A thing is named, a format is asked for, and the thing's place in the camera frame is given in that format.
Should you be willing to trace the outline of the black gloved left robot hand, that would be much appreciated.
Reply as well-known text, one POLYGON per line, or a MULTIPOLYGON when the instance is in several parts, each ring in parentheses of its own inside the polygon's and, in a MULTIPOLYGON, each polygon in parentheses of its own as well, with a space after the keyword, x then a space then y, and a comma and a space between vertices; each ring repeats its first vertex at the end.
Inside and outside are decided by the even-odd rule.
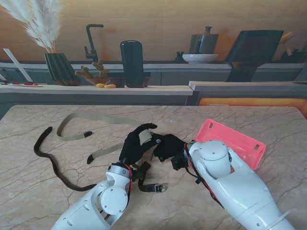
POLYGON ((119 162, 126 165, 133 165, 139 161, 143 154, 150 148, 157 145, 161 140, 161 135, 154 134, 151 135, 151 140, 140 144, 139 134, 144 130, 156 129, 157 125, 153 123, 142 124, 138 126, 135 130, 130 132, 124 141, 123 148, 119 156, 119 162))

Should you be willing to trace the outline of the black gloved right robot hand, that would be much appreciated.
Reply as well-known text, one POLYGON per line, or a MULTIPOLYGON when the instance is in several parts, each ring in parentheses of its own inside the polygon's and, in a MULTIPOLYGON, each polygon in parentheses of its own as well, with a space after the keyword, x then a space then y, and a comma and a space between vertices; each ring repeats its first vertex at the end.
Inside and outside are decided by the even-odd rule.
POLYGON ((153 155, 157 157, 160 162, 164 162, 166 159, 184 152, 186 142, 173 134, 153 134, 153 137, 160 140, 156 148, 153 150, 153 155))

